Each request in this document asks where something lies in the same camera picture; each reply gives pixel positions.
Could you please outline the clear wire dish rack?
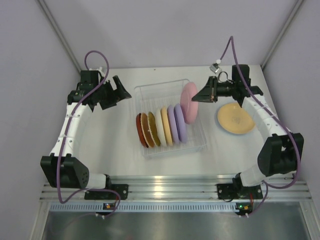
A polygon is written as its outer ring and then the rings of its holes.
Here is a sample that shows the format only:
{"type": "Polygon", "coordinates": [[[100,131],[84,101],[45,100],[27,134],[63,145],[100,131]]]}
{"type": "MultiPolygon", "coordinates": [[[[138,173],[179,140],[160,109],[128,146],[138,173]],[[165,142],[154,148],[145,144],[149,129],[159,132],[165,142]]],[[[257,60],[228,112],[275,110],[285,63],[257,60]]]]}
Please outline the clear wire dish rack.
{"type": "MultiPolygon", "coordinates": [[[[161,110],[162,107],[174,107],[181,102],[184,87],[190,83],[188,79],[140,85],[134,88],[135,109],[137,113],[161,110]]],[[[206,145],[204,128],[200,114],[197,113],[194,123],[186,125],[186,143],[173,143],[172,146],[155,146],[143,149],[143,155],[147,158],[171,157],[202,150],[206,145]]]]}

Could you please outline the pink plate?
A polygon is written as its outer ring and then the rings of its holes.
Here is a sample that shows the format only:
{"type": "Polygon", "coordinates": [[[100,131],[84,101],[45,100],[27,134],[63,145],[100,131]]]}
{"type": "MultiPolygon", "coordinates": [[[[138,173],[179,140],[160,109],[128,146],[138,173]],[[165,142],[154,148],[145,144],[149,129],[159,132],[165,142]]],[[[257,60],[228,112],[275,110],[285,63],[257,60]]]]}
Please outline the pink plate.
{"type": "Polygon", "coordinates": [[[186,124],[193,124],[198,115],[198,102],[192,101],[192,98],[198,93],[196,84],[188,82],[180,95],[180,106],[183,112],[186,124]]]}

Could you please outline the tan yellow plate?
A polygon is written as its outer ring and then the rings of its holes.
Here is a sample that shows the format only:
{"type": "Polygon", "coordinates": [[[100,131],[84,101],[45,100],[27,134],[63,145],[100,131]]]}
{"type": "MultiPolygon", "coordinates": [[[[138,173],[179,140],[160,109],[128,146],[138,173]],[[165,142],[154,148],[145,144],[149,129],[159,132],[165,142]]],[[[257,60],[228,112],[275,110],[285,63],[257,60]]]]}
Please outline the tan yellow plate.
{"type": "Polygon", "coordinates": [[[219,108],[217,120],[229,133],[243,135],[251,132],[256,124],[252,117],[237,102],[227,103],[219,108]]]}

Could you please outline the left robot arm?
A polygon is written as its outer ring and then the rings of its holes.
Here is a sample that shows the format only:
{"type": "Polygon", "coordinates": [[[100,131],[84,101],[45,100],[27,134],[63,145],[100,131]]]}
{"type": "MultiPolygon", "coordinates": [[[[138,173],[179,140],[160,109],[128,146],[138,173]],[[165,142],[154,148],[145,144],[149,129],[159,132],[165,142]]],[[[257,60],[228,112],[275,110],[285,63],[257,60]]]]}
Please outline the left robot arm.
{"type": "Polygon", "coordinates": [[[43,156],[40,166],[50,184],[55,188],[95,189],[103,199],[113,194],[108,176],[91,173],[80,161],[80,145],[86,125],[95,109],[116,106],[119,101],[130,99],[117,75],[113,76],[116,88],[109,81],[101,84],[99,70],[83,70],[76,89],[67,96],[66,115],[59,137],[48,156],[43,156]]]}

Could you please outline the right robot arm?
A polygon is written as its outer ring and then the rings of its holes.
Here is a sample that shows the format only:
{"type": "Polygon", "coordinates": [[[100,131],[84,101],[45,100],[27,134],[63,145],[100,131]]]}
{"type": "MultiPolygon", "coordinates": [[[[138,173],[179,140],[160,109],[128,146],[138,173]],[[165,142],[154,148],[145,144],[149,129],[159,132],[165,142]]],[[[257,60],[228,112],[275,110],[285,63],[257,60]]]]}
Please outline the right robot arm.
{"type": "Polygon", "coordinates": [[[220,81],[223,71],[218,63],[210,70],[214,73],[205,86],[192,97],[194,102],[216,103],[220,97],[231,97],[253,119],[264,145],[257,162],[234,178],[233,192],[238,198],[246,198],[252,187],[277,174],[298,173],[304,138],[292,133],[269,108],[263,91],[251,85],[250,68],[246,64],[233,65],[231,79],[220,81]]]}

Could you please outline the purple plate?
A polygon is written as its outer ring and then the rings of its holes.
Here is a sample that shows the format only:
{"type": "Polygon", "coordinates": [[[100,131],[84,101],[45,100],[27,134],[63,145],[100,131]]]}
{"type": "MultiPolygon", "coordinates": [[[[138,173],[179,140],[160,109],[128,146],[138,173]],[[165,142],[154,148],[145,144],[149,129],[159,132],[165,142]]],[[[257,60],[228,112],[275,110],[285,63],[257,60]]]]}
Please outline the purple plate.
{"type": "Polygon", "coordinates": [[[178,138],[182,143],[188,141],[187,127],[183,115],[183,111],[180,104],[174,106],[174,116],[177,124],[178,138]]]}

